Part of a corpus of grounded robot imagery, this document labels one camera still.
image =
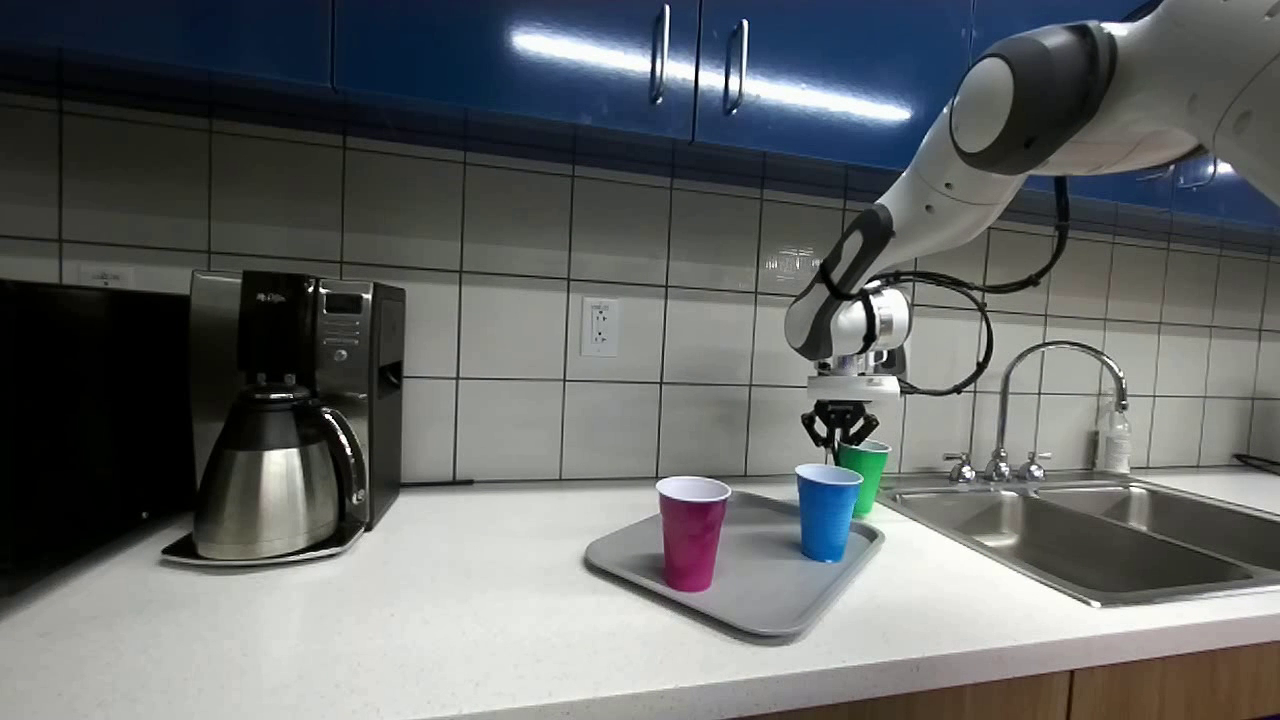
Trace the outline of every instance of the stainless steel carafe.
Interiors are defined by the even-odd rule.
[[[210,447],[197,501],[197,551],[270,561],[359,531],[362,464],[353,428],[308,389],[247,389]]]

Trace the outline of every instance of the kitchen counter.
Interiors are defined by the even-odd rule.
[[[1280,510],[1280,475],[1150,478]],[[0,706],[743,716],[1280,639],[1280,582],[1088,606],[875,509],[889,539],[814,626],[749,645],[581,564],[596,536],[650,510],[648,485],[409,486],[349,555],[268,572],[166,568],[172,525],[0,617]]]

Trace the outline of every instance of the white tile wall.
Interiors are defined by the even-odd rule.
[[[475,156],[330,133],[0,101],[0,276],[183,290],[190,268],[297,268],[409,290],[409,478],[782,475],[809,362],[782,306],[855,204],[572,160]],[[921,259],[962,280],[1038,268],[1046,226],[994,224]],[[585,353],[585,297],[620,353]],[[913,380],[980,353],[957,297],[917,286]],[[1280,451],[1280,265],[1079,232],[1056,276],[992,297],[976,391],[875,402],[894,468],[980,464],[1006,360],[1046,335],[1109,349],[1131,389],[1137,464]],[[1011,384],[1006,454],[1088,460],[1110,401],[1074,353]]]

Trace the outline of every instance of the stainless steel sink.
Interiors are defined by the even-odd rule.
[[[938,486],[890,492],[889,509],[1085,603],[1150,603],[1271,578],[1263,568],[1110,520],[1109,510],[1122,516],[1127,509],[1105,509],[1105,494],[1042,501],[1024,486]]]
[[[1038,485],[1033,494],[1199,551],[1280,572],[1280,520],[1150,485]]]

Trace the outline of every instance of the plastic cup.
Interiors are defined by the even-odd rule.
[[[834,451],[838,468],[850,468],[862,475],[862,486],[855,492],[850,520],[862,520],[875,509],[889,454],[890,454],[889,442],[847,442]]]
[[[838,464],[801,464],[801,551],[820,564],[838,564],[847,547],[847,516],[859,494],[859,475]]]
[[[663,510],[663,578],[676,592],[712,589],[733,486],[712,475],[668,475],[657,494]]]

